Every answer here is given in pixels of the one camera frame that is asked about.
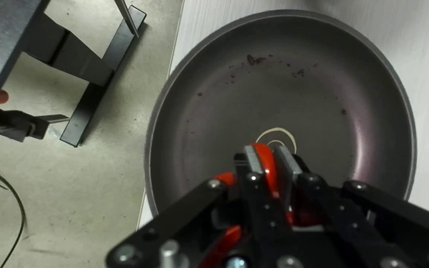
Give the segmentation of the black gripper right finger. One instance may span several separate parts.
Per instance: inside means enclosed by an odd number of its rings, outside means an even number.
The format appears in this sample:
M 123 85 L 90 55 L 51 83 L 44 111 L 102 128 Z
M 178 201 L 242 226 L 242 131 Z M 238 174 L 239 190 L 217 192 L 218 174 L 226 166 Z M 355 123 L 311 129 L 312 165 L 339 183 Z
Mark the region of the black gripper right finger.
M 285 146 L 275 149 L 279 198 L 288 219 L 330 219 L 331 184 Z

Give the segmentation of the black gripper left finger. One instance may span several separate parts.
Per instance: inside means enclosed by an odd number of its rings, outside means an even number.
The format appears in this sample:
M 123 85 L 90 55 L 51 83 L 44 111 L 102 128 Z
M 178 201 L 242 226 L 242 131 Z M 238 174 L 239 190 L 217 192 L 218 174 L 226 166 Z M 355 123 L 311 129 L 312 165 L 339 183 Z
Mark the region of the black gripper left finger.
M 241 198 L 252 233 L 275 233 L 279 229 L 276 196 L 269 186 L 267 172 L 254 144 L 245 146 L 236 160 Z

